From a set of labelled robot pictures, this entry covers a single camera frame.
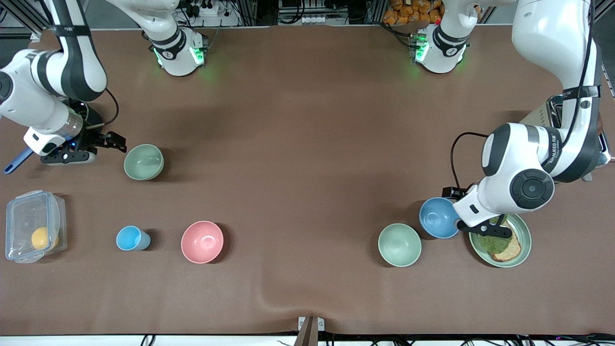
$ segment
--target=blue handle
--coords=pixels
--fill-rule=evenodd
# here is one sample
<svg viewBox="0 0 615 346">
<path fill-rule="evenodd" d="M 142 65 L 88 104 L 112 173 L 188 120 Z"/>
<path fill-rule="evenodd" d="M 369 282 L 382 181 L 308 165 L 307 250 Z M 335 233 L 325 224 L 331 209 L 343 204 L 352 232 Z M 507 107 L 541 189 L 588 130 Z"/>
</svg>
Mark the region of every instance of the blue handle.
<svg viewBox="0 0 615 346">
<path fill-rule="evenodd" d="M 15 172 L 15 170 L 22 165 L 34 152 L 30 148 L 25 148 L 16 158 L 13 159 L 5 168 L 5 174 L 11 174 Z"/>
</svg>

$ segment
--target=pink bowl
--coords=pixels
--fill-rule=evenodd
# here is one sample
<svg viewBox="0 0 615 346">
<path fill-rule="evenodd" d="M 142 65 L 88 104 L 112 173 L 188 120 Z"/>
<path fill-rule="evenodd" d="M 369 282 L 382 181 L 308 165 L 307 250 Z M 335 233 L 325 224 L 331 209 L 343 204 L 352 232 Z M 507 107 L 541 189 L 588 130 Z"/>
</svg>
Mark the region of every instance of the pink bowl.
<svg viewBox="0 0 615 346">
<path fill-rule="evenodd" d="M 223 243 L 218 225 L 198 221 L 190 225 L 181 237 L 181 251 L 190 262 L 203 264 L 213 261 L 220 254 Z"/>
</svg>

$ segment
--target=green leaf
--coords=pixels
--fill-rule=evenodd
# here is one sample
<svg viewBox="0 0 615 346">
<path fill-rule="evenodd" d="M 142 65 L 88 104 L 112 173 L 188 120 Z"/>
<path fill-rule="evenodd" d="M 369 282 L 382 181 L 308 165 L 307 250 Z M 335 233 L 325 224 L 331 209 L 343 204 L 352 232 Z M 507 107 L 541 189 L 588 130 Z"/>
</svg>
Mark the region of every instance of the green leaf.
<svg viewBox="0 0 615 346">
<path fill-rule="evenodd" d="M 485 249 L 486 252 L 492 254 L 501 254 L 510 244 L 510 238 L 498 238 L 497 236 L 482 236 L 478 235 L 478 243 Z"/>
<path fill-rule="evenodd" d="M 489 219 L 489 223 L 492 225 L 495 225 L 498 222 L 499 216 L 496 217 L 492 217 Z M 508 219 L 508 214 L 504 214 L 504 220 L 502 220 L 502 224 L 504 225 L 504 222 L 506 222 L 506 220 Z"/>
</svg>

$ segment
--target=brown table surface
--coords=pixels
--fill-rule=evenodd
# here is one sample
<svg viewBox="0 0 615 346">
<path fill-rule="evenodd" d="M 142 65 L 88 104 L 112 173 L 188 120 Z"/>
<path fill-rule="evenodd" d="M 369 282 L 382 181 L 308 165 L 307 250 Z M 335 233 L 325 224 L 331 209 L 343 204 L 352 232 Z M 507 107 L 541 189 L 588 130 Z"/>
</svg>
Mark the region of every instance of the brown table surface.
<svg viewBox="0 0 615 346">
<path fill-rule="evenodd" d="M 518 267 L 487 266 L 462 234 L 424 240 L 408 268 L 375 250 L 390 223 L 420 229 L 421 203 L 453 184 L 456 135 L 519 121 L 561 92 L 516 53 L 509 26 L 477 28 L 446 75 L 411 65 L 380 28 L 221 30 L 207 67 L 183 78 L 156 66 L 138 31 L 93 38 L 121 105 L 108 131 L 129 148 L 160 146 L 167 165 L 136 182 L 122 153 L 101 149 L 94 164 L 31 158 L 0 177 L 0 205 L 31 190 L 62 195 L 69 233 L 50 259 L 0 260 L 1 334 L 280 332 L 303 315 L 336 333 L 614 331 L 611 167 L 523 216 L 533 244 Z M 46 34 L 35 46 L 56 45 Z M 93 107 L 114 111 L 107 95 Z M 25 129 L 3 119 L 0 131 L 8 163 Z M 460 141 L 463 185 L 483 176 L 481 149 L 482 139 Z M 198 220 L 225 233 L 215 264 L 181 254 Z M 126 225 L 148 230 L 151 249 L 118 250 Z"/>
</svg>

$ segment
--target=bread slice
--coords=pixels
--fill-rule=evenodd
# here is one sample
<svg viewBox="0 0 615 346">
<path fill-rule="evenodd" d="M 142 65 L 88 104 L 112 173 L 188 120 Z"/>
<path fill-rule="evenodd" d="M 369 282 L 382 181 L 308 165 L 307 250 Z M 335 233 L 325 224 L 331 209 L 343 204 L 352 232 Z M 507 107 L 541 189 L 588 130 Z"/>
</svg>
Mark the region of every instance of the bread slice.
<svg viewBox="0 0 615 346">
<path fill-rule="evenodd" d="M 506 250 L 504 250 L 504 252 L 500 254 L 489 254 L 491 255 L 491 258 L 497 262 L 508 262 L 517 258 L 517 256 L 521 254 L 521 243 L 519 243 L 519 239 L 517 238 L 517 234 L 515 233 L 515 231 L 512 231 L 512 239 L 510 240 L 510 244 L 508 244 L 508 247 L 506 248 Z"/>
</svg>

